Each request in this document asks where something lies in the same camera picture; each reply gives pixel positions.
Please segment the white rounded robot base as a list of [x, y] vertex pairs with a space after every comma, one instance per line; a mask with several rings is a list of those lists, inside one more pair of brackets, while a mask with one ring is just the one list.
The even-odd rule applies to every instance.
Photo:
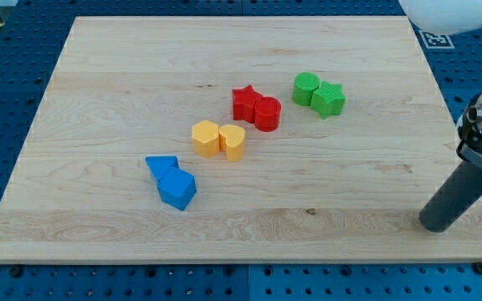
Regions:
[[408, 19], [435, 34], [465, 33], [482, 28], [482, 0], [399, 0]]

